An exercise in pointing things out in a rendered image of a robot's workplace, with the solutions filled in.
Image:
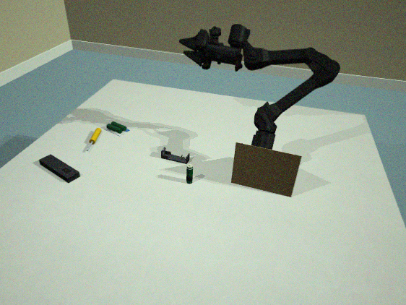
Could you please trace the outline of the green cylindrical battery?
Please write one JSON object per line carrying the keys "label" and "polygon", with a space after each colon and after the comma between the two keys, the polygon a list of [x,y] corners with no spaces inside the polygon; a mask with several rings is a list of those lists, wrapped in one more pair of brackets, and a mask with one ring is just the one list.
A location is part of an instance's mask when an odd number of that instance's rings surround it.
{"label": "green cylindrical battery", "polygon": [[193,165],[188,164],[186,168],[186,183],[191,184],[193,181]]}

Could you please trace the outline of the yellow-handled screwdriver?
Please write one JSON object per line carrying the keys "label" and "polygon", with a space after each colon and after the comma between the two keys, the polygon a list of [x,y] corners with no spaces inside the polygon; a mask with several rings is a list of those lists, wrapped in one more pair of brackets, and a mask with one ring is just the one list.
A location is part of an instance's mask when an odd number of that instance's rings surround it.
{"label": "yellow-handled screwdriver", "polygon": [[86,151],[88,151],[89,148],[96,143],[96,141],[97,141],[98,137],[100,136],[101,132],[102,132],[101,128],[97,128],[95,130],[95,133],[93,134],[92,138],[90,138],[90,140],[89,140],[89,143],[91,143],[91,144],[88,146]]}

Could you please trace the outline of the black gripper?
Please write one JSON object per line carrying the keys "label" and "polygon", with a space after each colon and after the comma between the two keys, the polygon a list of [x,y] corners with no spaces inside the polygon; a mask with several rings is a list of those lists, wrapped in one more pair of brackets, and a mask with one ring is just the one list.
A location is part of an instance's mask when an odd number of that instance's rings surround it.
{"label": "black gripper", "polygon": [[[197,35],[190,38],[182,38],[179,43],[190,48],[193,51],[184,51],[183,54],[197,63],[202,69],[208,70],[212,61],[217,64],[223,63],[225,47],[223,43],[220,45],[209,44],[209,33],[207,30],[200,29]],[[202,65],[203,64],[203,65]]]}

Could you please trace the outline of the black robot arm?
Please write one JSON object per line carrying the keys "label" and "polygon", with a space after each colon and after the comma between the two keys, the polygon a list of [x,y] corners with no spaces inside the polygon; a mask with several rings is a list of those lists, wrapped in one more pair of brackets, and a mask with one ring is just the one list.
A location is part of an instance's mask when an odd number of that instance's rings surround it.
{"label": "black robot arm", "polygon": [[[248,42],[249,34],[250,29],[241,24],[231,26],[228,38],[230,47],[225,47],[223,63],[235,65],[236,72],[243,67],[242,58],[244,59],[244,66],[250,71],[271,65],[295,63],[306,63],[313,71],[310,79],[297,86],[276,103],[270,105],[266,102],[262,107],[257,108],[254,115],[254,125],[258,131],[253,136],[251,145],[272,150],[277,128],[275,120],[281,113],[315,89],[332,82],[340,71],[340,65],[312,47],[274,51],[253,47]],[[241,49],[243,49],[243,56]]]}

